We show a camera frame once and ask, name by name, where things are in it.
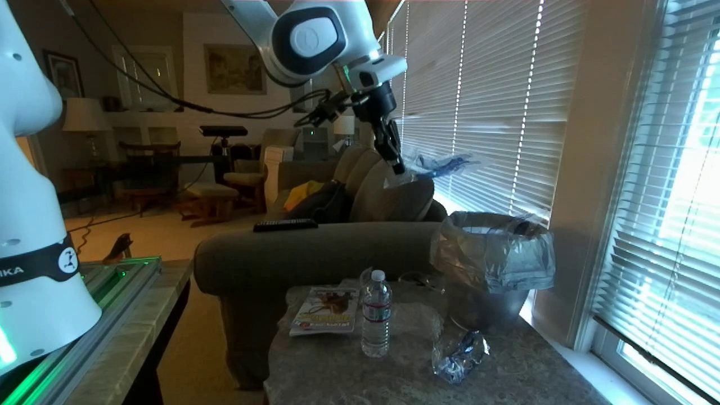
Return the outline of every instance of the floor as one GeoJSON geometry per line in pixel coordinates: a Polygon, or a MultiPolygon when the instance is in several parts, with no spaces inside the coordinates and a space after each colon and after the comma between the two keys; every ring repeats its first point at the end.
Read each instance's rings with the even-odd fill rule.
{"type": "MultiPolygon", "coordinates": [[[[64,220],[81,261],[104,258],[115,238],[131,234],[133,257],[190,258],[197,241],[227,230],[249,227],[259,215],[238,211],[229,222],[190,227],[176,208],[149,208],[144,215],[125,206],[72,206],[64,220]]],[[[188,303],[157,369],[168,405],[261,405],[263,396],[238,392],[224,369],[224,338],[218,301],[190,287],[188,303]]]]}

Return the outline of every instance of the clear plastic bag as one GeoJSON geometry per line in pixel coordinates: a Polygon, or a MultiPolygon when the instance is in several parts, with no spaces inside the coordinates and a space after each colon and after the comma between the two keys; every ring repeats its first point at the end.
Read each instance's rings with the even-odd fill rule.
{"type": "Polygon", "coordinates": [[[450,213],[431,236],[429,263],[448,278],[490,295],[550,287],[555,275],[547,227],[483,211],[450,213]]]}

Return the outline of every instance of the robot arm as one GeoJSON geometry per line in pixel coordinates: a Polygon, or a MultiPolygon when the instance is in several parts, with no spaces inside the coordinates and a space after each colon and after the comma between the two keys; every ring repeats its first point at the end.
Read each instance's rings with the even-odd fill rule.
{"type": "Polygon", "coordinates": [[[315,123],[333,118],[346,99],[360,122],[373,126],[383,159],[402,173],[401,136],[388,113],[395,108],[388,81],[407,70],[404,59],[385,55],[373,36],[364,0],[295,0],[277,16],[265,0],[223,0],[224,8],[259,46],[268,74],[289,88],[329,65],[341,91],[310,115],[315,123]]]}

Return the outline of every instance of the book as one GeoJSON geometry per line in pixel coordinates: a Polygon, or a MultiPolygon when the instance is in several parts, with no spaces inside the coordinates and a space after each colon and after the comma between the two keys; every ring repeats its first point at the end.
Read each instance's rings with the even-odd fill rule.
{"type": "Polygon", "coordinates": [[[289,335],[352,332],[358,287],[310,287],[289,324],[289,335]]]}

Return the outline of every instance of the green light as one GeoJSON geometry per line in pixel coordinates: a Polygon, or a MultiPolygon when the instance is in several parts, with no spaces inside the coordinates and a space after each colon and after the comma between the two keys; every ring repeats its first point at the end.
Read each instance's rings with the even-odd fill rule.
{"type": "Polygon", "coordinates": [[[10,365],[18,359],[16,349],[9,343],[4,331],[0,329],[0,365],[10,365]]]}

